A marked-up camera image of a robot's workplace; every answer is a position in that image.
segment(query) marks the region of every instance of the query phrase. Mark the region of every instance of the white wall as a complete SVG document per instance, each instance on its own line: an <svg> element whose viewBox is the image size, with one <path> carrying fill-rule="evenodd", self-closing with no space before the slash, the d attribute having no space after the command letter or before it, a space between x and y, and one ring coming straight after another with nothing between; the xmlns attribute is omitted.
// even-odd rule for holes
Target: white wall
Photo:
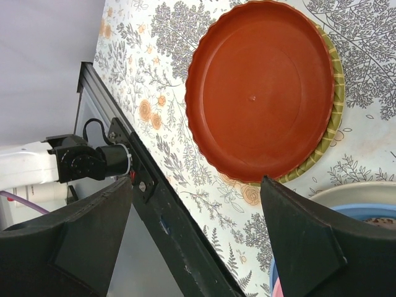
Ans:
<svg viewBox="0 0 396 297"><path fill-rule="evenodd" d="M0 147L71 133L105 0L2 0Z"/></svg>

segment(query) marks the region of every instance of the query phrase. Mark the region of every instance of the purple tube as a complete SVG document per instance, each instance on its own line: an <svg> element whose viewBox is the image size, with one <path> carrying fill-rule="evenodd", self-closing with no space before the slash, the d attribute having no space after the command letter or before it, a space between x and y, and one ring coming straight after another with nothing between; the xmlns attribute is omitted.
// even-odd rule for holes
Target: purple tube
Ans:
<svg viewBox="0 0 396 297"><path fill-rule="evenodd" d="M22 197L8 193L6 191L0 191L0 195L11 198L12 200L15 200L17 202L20 202L20 203L26 205L27 207L30 207L31 209L37 210L38 212L42 213L43 215L46 215L47 213L49 213L49 211L47 211L43 207L40 207L37 204L30 202L29 200L26 200Z"/></svg>

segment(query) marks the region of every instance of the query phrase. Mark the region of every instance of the black cable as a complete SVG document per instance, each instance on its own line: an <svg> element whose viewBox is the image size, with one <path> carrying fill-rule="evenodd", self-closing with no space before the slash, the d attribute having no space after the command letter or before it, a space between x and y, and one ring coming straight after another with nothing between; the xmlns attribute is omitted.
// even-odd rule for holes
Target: black cable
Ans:
<svg viewBox="0 0 396 297"><path fill-rule="evenodd" d="M111 143L111 141L107 138L107 135L106 135L106 132L105 132L105 127L104 127L103 123L99 119L89 119L84 124L84 128L82 128L82 138L84 138L84 140L88 142L87 126L91 122L96 122L96 123L98 123L100 125L101 134L102 134L103 140L106 142L106 144L113 145L113 143Z"/></svg>

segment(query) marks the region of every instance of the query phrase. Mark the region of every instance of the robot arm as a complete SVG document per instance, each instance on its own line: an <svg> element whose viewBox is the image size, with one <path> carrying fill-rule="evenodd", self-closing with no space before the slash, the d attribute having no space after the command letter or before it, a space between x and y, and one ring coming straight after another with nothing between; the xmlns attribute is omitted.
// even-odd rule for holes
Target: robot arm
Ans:
<svg viewBox="0 0 396 297"><path fill-rule="evenodd" d="M0 191L86 177L103 180L127 174L130 169L131 154L123 144L94 149L73 134L49 137L43 142L0 151Z"/></svg>

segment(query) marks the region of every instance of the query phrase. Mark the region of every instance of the tabletop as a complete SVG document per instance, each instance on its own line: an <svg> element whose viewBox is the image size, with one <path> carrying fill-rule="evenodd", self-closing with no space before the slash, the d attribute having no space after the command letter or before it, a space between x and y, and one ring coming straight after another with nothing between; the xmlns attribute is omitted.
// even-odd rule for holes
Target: tabletop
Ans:
<svg viewBox="0 0 396 297"><path fill-rule="evenodd" d="M259 188L206 162L187 126L187 70L208 27L245 0L107 0L94 68L246 296L269 296ZM345 74L330 147L285 185L311 197L396 172L396 0L285 0L320 25Z"/></svg>

